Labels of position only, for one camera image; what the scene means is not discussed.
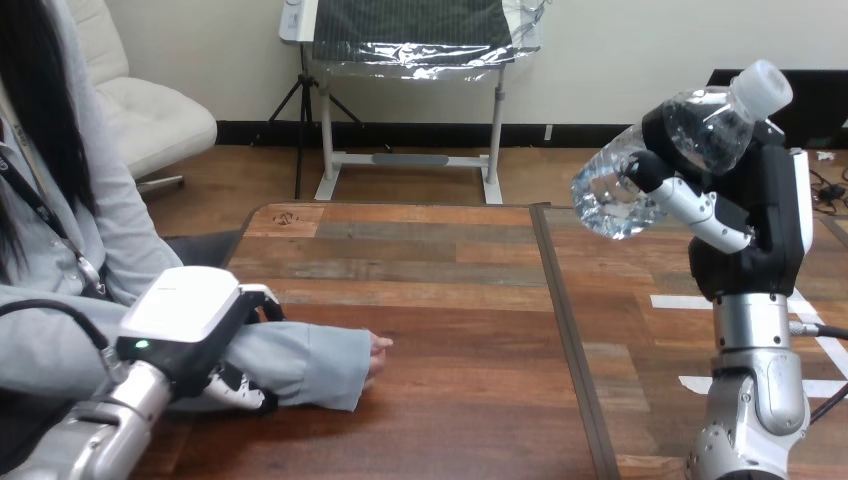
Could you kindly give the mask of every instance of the black lanyard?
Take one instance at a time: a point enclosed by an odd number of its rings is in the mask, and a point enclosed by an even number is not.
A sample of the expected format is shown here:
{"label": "black lanyard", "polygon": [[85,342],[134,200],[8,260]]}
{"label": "black lanyard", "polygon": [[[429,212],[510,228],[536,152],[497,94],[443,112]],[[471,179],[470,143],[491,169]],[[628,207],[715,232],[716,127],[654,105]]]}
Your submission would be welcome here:
{"label": "black lanyard", "polygon": [[94,265],[85,258],[85,256],[80,252],[79,248],[68,238],[68,233],[65,230],[65,227],[62,225],[62,222],[59,221],[59,217],[56,215],[50,207],[44,203],[44,200],[41,196],[35,191],[35,189],[27,183],[26,179],[24,179],[21,172],[12,165],[12,162],[6,158],[3,153],[0,153],[0,176],[6,180],[6,183],[12,187],[12,190],[15,191],[26,203],[29,207],[38,215],[44,223],[53,230],[56,235],[62,240],[62,243],[65,244],[68,249],[73,252],[74,257],[77,259],[77,267],[79,267],[80,272],[82,272],[83,276],[86,279],[86,285],[91,285],[94,287],[94,290],[101,296],[106,296],[106,286],[100,280],[100,273],[97,272],[97,269],[94,268]]}

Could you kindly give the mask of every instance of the lanyard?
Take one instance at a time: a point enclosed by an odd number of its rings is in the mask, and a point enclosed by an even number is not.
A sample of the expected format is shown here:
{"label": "lanyard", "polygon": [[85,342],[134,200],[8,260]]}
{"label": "lanyard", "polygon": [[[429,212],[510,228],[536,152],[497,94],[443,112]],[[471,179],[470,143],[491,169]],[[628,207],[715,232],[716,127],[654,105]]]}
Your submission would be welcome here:
{"label": "lanyard", "polygon": [[[33,163],[35,156],[32,153],[32,147],[24,135],[24,131],[21,128],[15,111],[12,109],[12,105],[9,102],[9,98],[6,95],[6,90],[3,88],[2,83],[0,83],[0,112],[5,113],[6,119],[11,123],[12,134],[18,141],[21,154],[32,170],[38,189],[41,190],[42,195],[44,195],[44,183],[39,178],[37,168]],[[83,277],[85,277],[86,284],[94,287],[94,290],[99,295],[105,297],[106,285],[104,285],[101,281],[100,273],[98,273],[97,269],[94,268],[94,265],[85,258],[80,249],[77,248],[76,244],[68,238],[68,233],[62,225],[62,222],[59,221],[59,217],[56,213],[47,206],[41,196],[35,191],[35,189],[32,188],[32,186],[30,186],[18,169],[15,168],[15,166],[12,165],[12,162],[10,162],[9,159],[2,153],[0,153],[0,177],[3,177],[3,179],[6,180],[9,186],[12,187],[12,190],[14,190],[21,199],[23,199],[23,201],[25,201],[27,205],[29,205],[29,207],[42,220],[44,220],[44,223],[46,223],[47,226],[59,236],[62,243],[64,243],[65,246],[73,252],[74,257],[77,259],[77,267],[83,274]]]}

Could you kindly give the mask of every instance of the long black hair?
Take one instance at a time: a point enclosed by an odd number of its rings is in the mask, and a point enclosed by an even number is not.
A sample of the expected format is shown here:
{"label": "long black hair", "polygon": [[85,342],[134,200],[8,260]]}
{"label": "long black hair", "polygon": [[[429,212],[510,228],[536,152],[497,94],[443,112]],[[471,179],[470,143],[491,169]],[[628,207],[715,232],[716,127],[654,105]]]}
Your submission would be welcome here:
{"label": "long black hair", "polygon": [[[27,135],[68,203],[96,211],[88,159],[68,93],[62,43],[44,0],[0,0],[0,81]],[[14,139],[4,139],[9,143]],[[9,259],[25,262],[0,198],[0,282]]]}

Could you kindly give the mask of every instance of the water bottle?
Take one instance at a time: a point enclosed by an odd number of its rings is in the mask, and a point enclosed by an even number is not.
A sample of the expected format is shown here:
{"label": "water bottle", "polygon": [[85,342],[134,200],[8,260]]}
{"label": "water bottle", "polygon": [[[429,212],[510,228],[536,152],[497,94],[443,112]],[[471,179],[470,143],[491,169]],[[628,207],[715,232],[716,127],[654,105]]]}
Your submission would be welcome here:
{"label": "water bottle", "polygon": [[580,221],[605,237],[623,239],[666,216],[624,175],[633,160],[631,154],[647,148],[643,125],[649,117],[662,122],[661,135],[684,161],[720,175],[745,153],[754,123],[791,101],[792,88],[786,77],[765,60],[745,69],[730,87],[688,90],[666,100],[646,115],[643,123],[628,128],[601,149],[574,177],[571,198]]}

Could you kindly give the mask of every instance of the tripod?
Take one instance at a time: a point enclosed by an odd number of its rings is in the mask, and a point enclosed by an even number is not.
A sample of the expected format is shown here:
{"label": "tripod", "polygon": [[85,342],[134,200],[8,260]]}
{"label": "tripod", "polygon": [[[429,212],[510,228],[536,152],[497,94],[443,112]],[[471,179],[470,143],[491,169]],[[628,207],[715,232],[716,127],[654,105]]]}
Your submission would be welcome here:
{"label": "tripod", "polygon": [[[283,101],[280,102],[280,105],[274,110],[274,114],[271,115],[271,118],[265,122],[265,125],[260,129],[260,131],[256,134],[256,137],[250,142],[250,146],[254,147],[259,144],[260,139],[262,138],[262,132],[271,127],[271,124],[274,123],[274,120],[277,119],[277,116],[283,110],[289,100],[292,99],[295,92],[300,89],[300,122],[297,126],[297,173],[295,174],[295,183],[294,183],[294,198],[300,199],[300,177],[303,170],[303,135],[304,130],[308,127],[313,126],[312,122],[312,95],[311,89],[312,87],[318,88],[320,85],[315,80],[315,77],[309,74],[309,69],[307,68],[306,62],[306,49],[303,45],[300,46],[300,69],[301,73],[297,76],[297,81],[294,83],[292,88],[289,90],[289,93],[286,94]],[[354,123],[356,123],[357,127],[362,127],[362,122],[356,118],[356,115],[353,114],[347,107],[345,107],[342,102],[340,102],[333,94],[330,94],[330,100],[337,106],[339,109],[345,113]]]}

